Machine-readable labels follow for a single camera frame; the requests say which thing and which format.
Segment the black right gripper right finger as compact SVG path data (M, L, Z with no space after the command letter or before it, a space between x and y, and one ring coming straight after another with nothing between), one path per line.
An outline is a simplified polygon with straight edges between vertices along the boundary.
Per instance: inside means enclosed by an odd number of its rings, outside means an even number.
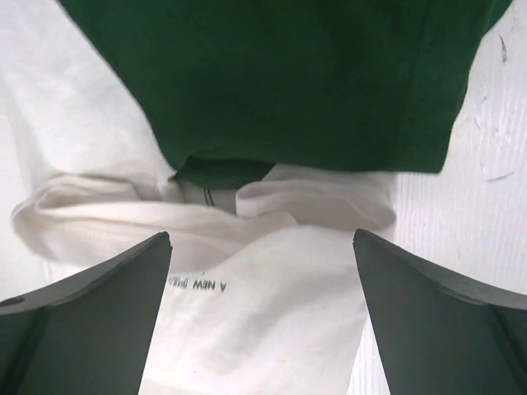
M526 392L526 297L415 256L366 230L354 251L389 390Z

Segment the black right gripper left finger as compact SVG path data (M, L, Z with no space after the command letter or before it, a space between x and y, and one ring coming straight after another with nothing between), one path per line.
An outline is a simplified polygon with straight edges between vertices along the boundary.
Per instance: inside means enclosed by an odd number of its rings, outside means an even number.
M1 303L3 394L136 394L171 256L166 232Z

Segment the white green-sleeved Charlie Brown shirt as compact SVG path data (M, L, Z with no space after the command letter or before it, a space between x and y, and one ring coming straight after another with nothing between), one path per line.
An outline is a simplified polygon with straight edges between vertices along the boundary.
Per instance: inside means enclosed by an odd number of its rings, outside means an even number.
M50 280L170 235L141 393L346 391L366 313L351 234L395 220L380 174L172 160L55 1L2 2L1 86L31 186L12 227Z

